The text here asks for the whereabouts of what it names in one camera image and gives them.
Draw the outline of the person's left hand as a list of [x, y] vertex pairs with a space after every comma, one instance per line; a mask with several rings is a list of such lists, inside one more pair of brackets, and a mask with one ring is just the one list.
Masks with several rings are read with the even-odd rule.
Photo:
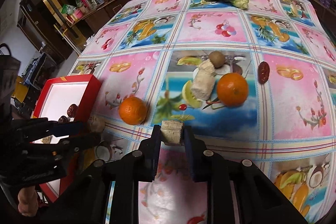
[[38, 195], [34, 186], [22, 188], [18, 193], [18, 211], [25, 217], [33, 217], [38, 211]]

